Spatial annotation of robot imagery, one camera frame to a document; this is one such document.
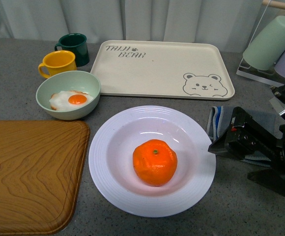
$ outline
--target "cream tray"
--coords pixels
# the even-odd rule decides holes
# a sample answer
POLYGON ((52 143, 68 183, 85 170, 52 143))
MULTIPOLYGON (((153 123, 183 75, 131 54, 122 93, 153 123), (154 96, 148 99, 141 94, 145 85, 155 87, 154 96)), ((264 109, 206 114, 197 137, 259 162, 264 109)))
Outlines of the cream tray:
POLYGON ((102 43, 91 73, 102 95, 228 100, 234 87, 219 50, 210 44, 102 43))

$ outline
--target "wooden rod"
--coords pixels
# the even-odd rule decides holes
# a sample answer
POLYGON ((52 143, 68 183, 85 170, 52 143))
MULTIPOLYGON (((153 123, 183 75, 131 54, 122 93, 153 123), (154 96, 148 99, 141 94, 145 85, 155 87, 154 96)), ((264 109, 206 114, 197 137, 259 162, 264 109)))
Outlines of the wooden rod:
MULTIPOLYGON (((267 6, 268 3, 269 3, 269 0, 263 0, 262 1, 262 4, 265 5, 265 6, 267 6)), ((285 10, 285 2, 270 1, 269 6, 285 10)))

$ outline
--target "mug handle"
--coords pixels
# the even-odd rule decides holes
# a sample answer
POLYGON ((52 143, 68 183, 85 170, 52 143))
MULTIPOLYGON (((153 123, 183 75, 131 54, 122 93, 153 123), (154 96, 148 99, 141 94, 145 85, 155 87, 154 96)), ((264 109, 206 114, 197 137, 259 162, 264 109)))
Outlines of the mug handle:
POLYGON ((50 78, 50 75, 48 74, 45 74, 43 71, 42 71, 42 67, 45 66, 43 63, 39 64, 38 66, 38 70, 39 70, 39 73, 46 79, 50 78))
POLYGON ((61 47, 62 45, 60 43, 57 43, 55 46, 54 46, 54 50, 55 51, 58 51, 57 47, 61 47))

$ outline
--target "white bowl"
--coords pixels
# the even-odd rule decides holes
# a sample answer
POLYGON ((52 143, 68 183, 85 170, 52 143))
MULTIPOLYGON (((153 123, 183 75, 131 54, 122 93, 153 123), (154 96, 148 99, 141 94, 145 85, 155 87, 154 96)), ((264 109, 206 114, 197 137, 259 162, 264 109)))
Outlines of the white bowl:
POLYGON ((163 217, 196 204, 208 191, 216 156, 206 132, 187 115, 165 107, 141 106, 120 112, 95 134, 89 150, 94 184, 116 207, 134 215, 163 217), (177 169, 162 186, 142 182, 133 168, 133 151, 150 139, 165 141, 177 155, 177 169))

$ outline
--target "bear illustration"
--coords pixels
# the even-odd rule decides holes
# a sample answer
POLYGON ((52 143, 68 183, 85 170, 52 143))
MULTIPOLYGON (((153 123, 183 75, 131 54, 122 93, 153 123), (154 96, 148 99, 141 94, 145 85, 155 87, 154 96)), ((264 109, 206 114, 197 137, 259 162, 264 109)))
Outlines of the bear illustration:
POLYGON ((219 75, 196 76, 192 73, 184 75, 184 92, 189 95, 204 97, 224 97, 228 90, 222 85, 219 75))

